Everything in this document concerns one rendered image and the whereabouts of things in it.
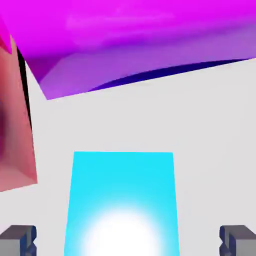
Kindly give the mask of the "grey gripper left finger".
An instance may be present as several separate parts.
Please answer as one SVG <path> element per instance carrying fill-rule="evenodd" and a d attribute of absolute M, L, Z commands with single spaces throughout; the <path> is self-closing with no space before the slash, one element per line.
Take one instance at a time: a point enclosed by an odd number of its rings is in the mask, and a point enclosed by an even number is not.
<path fill-rule="evenodd" d="M 11 225 L 0 234 L 0 256 L 37 256 L 34 225 Z"/>

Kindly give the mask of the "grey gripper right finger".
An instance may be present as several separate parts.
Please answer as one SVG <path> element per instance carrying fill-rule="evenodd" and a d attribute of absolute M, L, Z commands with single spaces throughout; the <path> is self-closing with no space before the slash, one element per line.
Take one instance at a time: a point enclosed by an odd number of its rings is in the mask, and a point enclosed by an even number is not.
<path fill-rule="evenodd" d="M 245 225 L 222 225 L 219 256 L 256 256 L 256 234 Z"/>

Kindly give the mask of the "small cyan cube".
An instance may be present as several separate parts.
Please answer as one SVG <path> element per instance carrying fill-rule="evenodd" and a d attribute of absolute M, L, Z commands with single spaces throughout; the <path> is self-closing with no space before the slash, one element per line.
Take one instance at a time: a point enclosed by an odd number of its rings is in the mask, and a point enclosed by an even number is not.
<path fill-rule="evenodd" d="M 180 256 L 173 155 L 75 152 L 64 256 Z"/>

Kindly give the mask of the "large red box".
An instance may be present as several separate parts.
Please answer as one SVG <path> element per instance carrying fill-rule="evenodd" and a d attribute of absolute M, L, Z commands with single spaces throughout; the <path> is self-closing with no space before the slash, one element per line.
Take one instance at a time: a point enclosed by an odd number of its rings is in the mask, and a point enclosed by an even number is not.
<path fill-rule="evenodd" d="M 16 43 L 0 33 L 0 192 L 38 181 L 26 90 Z"/>

